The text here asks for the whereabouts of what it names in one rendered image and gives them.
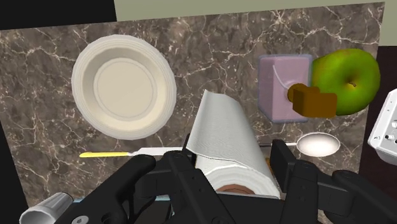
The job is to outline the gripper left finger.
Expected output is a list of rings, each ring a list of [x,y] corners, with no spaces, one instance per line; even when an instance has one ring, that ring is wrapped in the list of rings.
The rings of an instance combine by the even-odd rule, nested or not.
[[[236,224],[194,159],[187,149],[169,151],[159,161],[134,156],[68,208],[61,224],[136,224],[158,195],[168,195],[174,209],[162,224]]]

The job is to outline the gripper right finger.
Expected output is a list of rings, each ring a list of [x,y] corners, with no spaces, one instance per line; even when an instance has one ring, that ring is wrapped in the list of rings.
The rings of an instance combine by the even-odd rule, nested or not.
[[[280,224],[315,224],[318,210],[333,224],[397,224],[397,201],[355,172],[329,176],[280,139],[272,141],[270,166],[286,194]]]

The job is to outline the white spoon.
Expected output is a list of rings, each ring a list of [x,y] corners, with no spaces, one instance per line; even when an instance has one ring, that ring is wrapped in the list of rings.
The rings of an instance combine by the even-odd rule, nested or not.
[[[325,132],[310,132],[302,135],[293,143],[286,143],[287,149],[297,150],[309,157],[327,157],[340,149],[337,137]]]

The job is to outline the white paper towel roll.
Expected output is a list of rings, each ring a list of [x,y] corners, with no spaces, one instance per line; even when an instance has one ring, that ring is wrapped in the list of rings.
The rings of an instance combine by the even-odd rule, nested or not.
[[[231,188],[280,197],[277,183],[240,104],[205,91],[186,148],[216,191]]]

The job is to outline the white appliance with knobs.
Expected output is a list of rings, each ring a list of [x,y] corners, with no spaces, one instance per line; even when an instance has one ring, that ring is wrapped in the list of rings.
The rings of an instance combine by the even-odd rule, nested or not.
[[[388,93],[368,144],[383,161],[397,165],[397,88]]]

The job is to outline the pink box with brown spout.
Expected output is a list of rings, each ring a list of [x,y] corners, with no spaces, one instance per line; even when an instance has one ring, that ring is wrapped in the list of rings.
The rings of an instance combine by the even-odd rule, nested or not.
[[[258,107],[274,123],[306,122],[336,116],[337,95],[310,84],[309,54],[261,55],[258,59]]]

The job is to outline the white round plate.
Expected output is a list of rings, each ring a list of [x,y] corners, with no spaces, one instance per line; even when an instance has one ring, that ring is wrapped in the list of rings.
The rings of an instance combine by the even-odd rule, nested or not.
[[[104,36],[90,43],[76,59],[71,85],[83,118],[116,139],[153,135],[176,105],[176,81],[165,57],[129,35]]]

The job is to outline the green apple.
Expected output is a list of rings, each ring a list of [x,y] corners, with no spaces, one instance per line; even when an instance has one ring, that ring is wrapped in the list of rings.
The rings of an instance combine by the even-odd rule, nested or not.
[[[336,115],[365,109],[380,88],[380,69],[368,52],[347,48],[317,58],[312,63],[311,85],[337,96]]]

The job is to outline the grey cylinder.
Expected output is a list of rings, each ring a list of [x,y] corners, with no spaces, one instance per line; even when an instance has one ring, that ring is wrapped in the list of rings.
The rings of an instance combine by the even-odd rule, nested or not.
[[[24,211],[19,224],[54,224],[73,202],[74,199],[69,194],[55,193]]]

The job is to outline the yellow handled knife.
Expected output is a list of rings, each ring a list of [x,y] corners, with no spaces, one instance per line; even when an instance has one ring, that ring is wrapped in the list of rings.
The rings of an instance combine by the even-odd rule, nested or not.
[[[80,158],[100,158],[100,157],[134,157],[136,155],[151,155],[151,156],[162,156],[168,151],[181,151],[182,147],[151,147],[151,148],[140,148],[137,151],[101,151],[101,152],[89,152],[86,151],[80,154]]]

